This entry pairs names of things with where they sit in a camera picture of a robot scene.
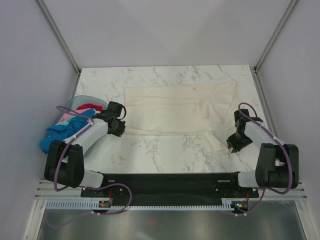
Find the cream white t-shirt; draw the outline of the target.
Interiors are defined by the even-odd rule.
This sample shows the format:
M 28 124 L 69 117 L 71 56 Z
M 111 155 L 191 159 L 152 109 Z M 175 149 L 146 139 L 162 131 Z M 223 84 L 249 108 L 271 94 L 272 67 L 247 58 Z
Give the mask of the cream white t-shirt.
M 239 103 L 235 81 L 201 85 L 128 87 L 126 132 L 135 135 L 198 136 L 206 152 L 227 152 Z

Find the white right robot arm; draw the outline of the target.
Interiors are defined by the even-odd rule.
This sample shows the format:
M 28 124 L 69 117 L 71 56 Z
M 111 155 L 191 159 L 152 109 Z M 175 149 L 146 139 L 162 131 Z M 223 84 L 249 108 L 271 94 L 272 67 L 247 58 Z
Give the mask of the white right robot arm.
M 269 189 L 285 194 L 299 184 L 299 149 L 274 136 L 259 117 L 251 117 L 247 109 L 234 112 L 236 131 L 226 140 L 232 153 L 240 152 L 250 144 L 259 150 L 255 170 L 239 172 L 229 184 L 235 197 L 242 196 L 247 188 Z

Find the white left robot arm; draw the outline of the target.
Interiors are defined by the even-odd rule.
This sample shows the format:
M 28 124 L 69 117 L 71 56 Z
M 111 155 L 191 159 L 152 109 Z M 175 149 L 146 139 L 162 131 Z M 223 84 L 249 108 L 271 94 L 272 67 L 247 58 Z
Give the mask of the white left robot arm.
M 99 197 L 106 196 L 110 185 L 103 174 L 85 168 L 85 154 L 97 140 L 105 135 L 121 137 L 125 132 L 126 108 L 118 102 L 109 102 L 107 108 L 94 116 L 85 116 L 65 106 L 56 107 L 61 112 L 85 120 L 85 125 L 63 140 L 49 145 L 44 178 L 53 182 L 55 191 L 66 188 L 88 188 Z

